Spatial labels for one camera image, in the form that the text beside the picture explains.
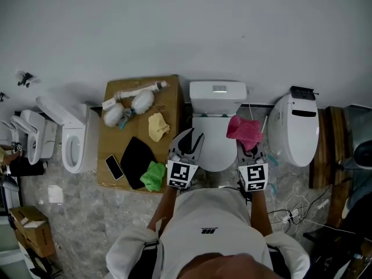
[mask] toilet tank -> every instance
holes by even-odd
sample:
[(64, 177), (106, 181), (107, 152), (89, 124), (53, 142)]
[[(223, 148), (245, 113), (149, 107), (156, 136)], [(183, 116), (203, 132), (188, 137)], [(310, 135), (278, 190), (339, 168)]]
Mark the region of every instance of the toilet tank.
[(231, 116), (246, 100), (246, 86), (237, 81), (192, 81), (190, 99), (195, 114)]

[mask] black strap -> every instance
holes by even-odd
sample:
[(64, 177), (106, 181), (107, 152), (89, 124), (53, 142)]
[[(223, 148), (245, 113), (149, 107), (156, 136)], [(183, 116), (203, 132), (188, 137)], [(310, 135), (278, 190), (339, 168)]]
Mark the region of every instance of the black strap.
[(141, 257), (130, 271), (128, 279), (151, 279), (158, 256), (159, 241), (145, 243)]
[(279, 248), (268, 245), (273, 271), (284, 279), (291, 279), (291, 272), (285, 264), (283, 255)]

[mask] white shirt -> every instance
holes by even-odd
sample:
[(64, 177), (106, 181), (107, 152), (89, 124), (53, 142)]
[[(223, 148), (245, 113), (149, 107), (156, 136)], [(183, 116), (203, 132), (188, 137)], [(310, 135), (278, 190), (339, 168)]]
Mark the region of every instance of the white shirt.
[[(147, 228), (125, 230), (106, 257), (114, 278), (128, 278), (141, 257), (144, 242), (154, 239), (155, 232)], [(205, 253), (248, 253), (272, 269), (267, 244), (280, 249), (292, 278), (303, 278), (310, 265), (307, 253), (291, 237), (282, 232), (263, 237), (252, 228), (242, 195), (228, 188), (181, 194), (176, 199), (173, 218), (160, 237), (161, 244), (163, 251), (158, 257), (162, 265), (161, 279), (177, 278), (187, 263)]]

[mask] pink cloth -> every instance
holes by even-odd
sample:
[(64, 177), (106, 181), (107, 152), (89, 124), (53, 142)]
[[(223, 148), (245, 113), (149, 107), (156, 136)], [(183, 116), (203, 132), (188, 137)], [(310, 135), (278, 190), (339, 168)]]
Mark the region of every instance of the pink cloth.
[(235, 138), (240, 141), (248, 152), (262, 141), (261, 122), (257, 120), (245, 120), (239, 116), (233, 116), (228, 123), (227, 138)]

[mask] white sleeve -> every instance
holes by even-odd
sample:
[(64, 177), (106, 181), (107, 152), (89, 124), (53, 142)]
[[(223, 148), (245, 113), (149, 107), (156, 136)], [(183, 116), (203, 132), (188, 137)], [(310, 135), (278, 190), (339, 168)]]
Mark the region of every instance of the white sleeve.
[(124, 230), (106, 255), (111, 275), (115, 279), (127, 279), (141, 257), (144, 243), (157, 239), (158, 235), (148, 228), (131, 227)]
[(310, 258), (302, 246), (283, 232), (265, 237), (266, 244), (280, 250), (292, 279), (302, 279), (310, 267)]

